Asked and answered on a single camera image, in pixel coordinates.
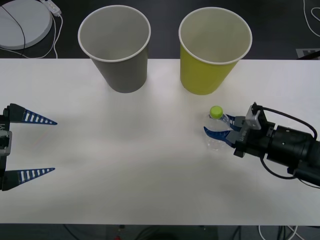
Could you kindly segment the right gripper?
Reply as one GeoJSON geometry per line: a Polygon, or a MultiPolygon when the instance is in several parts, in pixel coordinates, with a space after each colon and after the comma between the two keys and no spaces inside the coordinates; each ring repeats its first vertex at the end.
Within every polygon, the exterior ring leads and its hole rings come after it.
{"type": "Polygon", "coordinates": [[[260,130],[252,129],[246,123],[244,116],[232,116],[227,114],[231,130],[211,131],[203,127],[205,134],[212,139],[222,141],[231,148],[235,148],[234,155],[243,158],[249,154],[258,158],[264,158],[268,151],[275,123],[267,122],[260,130]]]}

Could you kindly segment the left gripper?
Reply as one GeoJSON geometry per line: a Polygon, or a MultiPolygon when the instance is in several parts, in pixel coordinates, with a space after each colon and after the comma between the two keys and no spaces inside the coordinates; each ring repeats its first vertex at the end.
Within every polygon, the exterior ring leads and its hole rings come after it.
{"type": "Polygon", "coordinates": [[[20,105],[11,103],[0,116],[0,190],[8,191],[55,170],[50,168],[6,170],[7,156],[10,154],[10,122],[20,124],[57,125],[58,123],[20,105]]]}

